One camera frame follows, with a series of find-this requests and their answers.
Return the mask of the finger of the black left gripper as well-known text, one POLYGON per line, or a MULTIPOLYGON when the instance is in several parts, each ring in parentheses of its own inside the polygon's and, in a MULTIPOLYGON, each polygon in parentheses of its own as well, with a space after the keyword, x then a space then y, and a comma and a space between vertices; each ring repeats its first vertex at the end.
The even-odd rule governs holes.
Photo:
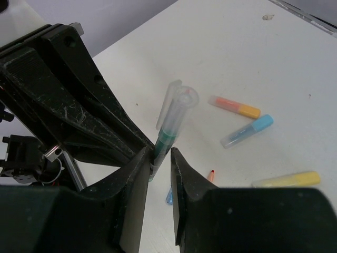
POLYGON ((87 112, 130 148, 154 147, 126 114, 74 27, 52 25, 41 40, 53 73, 87 112))
POLYGON ((73 97, 33 48, 1 58, 1 101, 41 141, 76 160, 120 167, 144 144, 95 117, 73 97))

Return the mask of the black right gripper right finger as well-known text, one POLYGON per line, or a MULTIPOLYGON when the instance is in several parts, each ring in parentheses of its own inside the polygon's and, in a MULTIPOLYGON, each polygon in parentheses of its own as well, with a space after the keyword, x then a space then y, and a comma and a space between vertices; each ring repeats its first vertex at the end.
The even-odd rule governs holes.
POLYGON ((336 214, 315 188, 219 188, 171 149, 180 252, 336 252, 336 214))

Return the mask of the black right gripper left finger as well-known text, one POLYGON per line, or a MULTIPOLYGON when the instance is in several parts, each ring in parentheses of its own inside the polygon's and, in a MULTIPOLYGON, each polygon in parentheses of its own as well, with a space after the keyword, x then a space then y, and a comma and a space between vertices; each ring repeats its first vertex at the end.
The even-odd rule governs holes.
POLYGON ((138 252, 149 148, 80 192, 1 187, 1 252, 138 252))

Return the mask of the yellow highlighter marker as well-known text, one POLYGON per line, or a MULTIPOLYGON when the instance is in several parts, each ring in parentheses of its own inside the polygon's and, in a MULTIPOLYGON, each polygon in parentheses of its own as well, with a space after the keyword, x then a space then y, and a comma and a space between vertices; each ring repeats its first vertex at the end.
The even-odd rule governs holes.
POLYGON ((303 187, 321 183, 320 175, 315 171, 288 174, 285 176, 264 179, 252 183, 254 188, 303 187))

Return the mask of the blue highlighter marker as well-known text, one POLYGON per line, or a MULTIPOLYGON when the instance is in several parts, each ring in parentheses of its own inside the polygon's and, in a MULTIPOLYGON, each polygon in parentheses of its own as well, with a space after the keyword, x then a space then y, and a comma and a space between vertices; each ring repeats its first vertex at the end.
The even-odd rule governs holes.
POLYGON ((225 149, 228 149, 244 141, 245 139, 248 139, 251 136, 265 130, 266 128, 270 127, 273 123, 274 123, 273 118, 269 114, 266 114, 258 118, 257 120, 253 121, 252 123, 222 138, 220 140, 220 143, 225 149))

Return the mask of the orange highlighter marker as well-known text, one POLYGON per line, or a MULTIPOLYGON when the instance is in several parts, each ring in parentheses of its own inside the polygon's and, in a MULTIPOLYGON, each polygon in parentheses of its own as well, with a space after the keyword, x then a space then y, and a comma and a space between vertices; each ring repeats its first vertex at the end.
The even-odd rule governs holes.
POLYGON ((261 110, 258 108, 228 100, 220 96, 210 96, 210 98, 208 99, 208 103, 215 107, 222 108, 224 110, 252 119, 258 119, 261 115, 261 110))

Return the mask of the green gel pen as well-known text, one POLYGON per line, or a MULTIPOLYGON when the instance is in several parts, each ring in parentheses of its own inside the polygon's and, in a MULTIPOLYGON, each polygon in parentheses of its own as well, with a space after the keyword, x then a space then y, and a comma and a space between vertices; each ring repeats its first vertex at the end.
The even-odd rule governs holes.
POLYGON ((175 80, 168 85, 156 124, 158 137, 150 164, 149 181, 155 177, 198 103, 198 93, 192 87, 183 85, 181 80, 175 80))

